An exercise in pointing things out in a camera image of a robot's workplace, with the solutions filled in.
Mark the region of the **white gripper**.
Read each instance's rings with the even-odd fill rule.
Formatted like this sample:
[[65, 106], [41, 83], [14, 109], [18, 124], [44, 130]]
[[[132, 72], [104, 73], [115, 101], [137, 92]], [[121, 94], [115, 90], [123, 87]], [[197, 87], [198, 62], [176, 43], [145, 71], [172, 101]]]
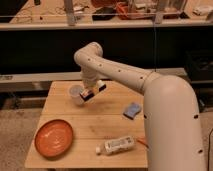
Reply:
[[88, 101], [94, 96], [94, 92], [88, 89], [92, 89], [96, 85], [96, 83], [97, 83], [99, 92], [103, 91], [106, 88], [106, 84], [102, 80], [99, 80], [99, 81], [98, 80], [99, 80], [99, 77], [83, 77], [82, 78], [82, 82], [85, 89], [80, 93], [80, 97], [84, 101]]

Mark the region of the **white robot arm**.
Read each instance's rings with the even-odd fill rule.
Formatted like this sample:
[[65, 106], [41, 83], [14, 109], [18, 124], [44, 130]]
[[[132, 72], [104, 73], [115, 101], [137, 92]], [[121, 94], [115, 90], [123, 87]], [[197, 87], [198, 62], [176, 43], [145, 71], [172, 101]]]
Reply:
[[107, 60], [96, 42], [76, 51], [74, 60], [85, 87], [102, 74], [144, 96], [148, 171], [207, 171], [198, 102], [187, 81]]

